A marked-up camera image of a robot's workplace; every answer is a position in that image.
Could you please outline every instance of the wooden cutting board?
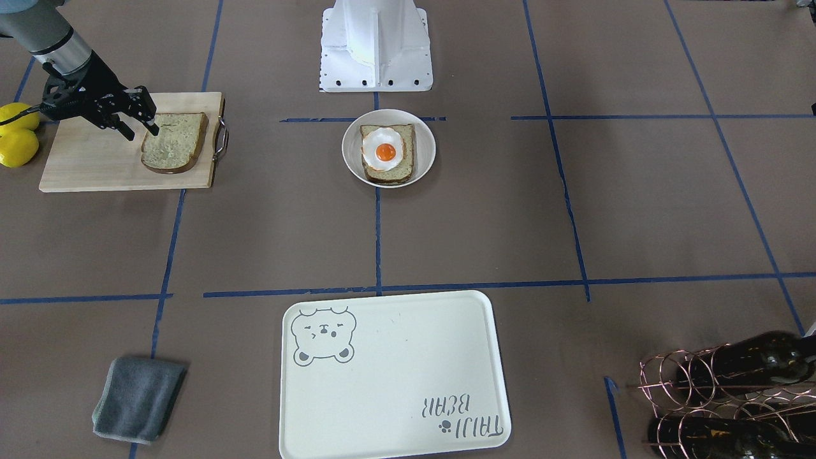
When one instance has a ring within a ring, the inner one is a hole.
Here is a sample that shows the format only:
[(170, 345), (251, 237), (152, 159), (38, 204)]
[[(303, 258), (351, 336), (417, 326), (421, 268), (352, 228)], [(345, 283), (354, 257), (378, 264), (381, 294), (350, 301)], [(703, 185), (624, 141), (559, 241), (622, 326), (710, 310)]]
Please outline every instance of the wooden cutting board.
[(84, 118), (60, 122), (40, 180), (46, 193), (64, 191), (122, 191), (130, 189), (209, 188), (215, 168), (213, 156), (224, 112), (220, 92), (159, 92), (151, 94), (159, 113), (204, 112), (208, 119), (204, 147), (198, 162), (180, 174), (157, 174), (141, 163), (141, 145), (147, 129), (122, 116), (133, 129), (128, 141), (118, 131), (101, 130)]

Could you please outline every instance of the yellow lemon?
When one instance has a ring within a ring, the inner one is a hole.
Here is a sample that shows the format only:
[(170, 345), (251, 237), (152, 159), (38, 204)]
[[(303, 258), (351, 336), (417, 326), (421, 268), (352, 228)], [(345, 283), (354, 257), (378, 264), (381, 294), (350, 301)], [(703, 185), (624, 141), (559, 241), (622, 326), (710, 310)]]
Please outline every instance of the yellow lemon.
[(6, 167), (20, 167), (37, 153), (40, 142), (37, 135), (28, 129), (10, 131), (0, 137), (0, 164)]
[[(8, 105), (0, 107), (0, 121), (5, 121), (16, 116), (19, 112), (30, 108), (31, 105), (23, 104), (22, 102), (11, 102)], [(0, 126), (0, 136), (5, 136), (7, 133), (17, 129), (37, 129), (40, 125), (40, 116), (38, 114), (27, 114), (13, 123), (8, 123)]]

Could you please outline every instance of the egg white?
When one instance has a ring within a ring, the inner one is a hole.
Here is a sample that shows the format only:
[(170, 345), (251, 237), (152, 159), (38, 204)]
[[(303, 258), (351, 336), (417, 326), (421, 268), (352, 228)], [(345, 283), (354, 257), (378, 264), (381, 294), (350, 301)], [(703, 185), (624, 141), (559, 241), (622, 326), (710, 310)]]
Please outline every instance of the egg white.
[[(390, 161), (377, 158), (377, 147), (390, 144), (397, 151), (397, 155)], [(362, 139), (362, 157), (372, 169), (380, 172), (390, 171), (402, 161), (402, 137), (391, 127), (381, 127), (372, 131)]]

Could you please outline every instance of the bottle neck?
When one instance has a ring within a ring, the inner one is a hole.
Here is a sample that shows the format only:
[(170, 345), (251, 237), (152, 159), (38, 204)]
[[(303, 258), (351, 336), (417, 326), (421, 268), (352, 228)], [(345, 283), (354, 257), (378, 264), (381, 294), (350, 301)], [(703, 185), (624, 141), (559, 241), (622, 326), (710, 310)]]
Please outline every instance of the bottle neck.
[(796, 348), (808, 362), (816, 360), (816, 335), (806, 336), (796, 343)]
[(813, 459), (816, 457), (816, 445), (797, 442), (779, 442), (776, 445), (779, 459)]

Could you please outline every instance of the folded cloth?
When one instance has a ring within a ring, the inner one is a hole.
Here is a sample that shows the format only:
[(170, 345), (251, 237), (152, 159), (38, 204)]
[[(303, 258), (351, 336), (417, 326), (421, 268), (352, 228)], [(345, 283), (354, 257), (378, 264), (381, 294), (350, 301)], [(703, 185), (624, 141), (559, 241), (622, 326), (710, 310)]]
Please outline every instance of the folded cloth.
[(184, 365), (161, 360), (114, 360), (91, 415), (94, 433), (106, 439), (153, 442), (170, 418), (185, 372)]

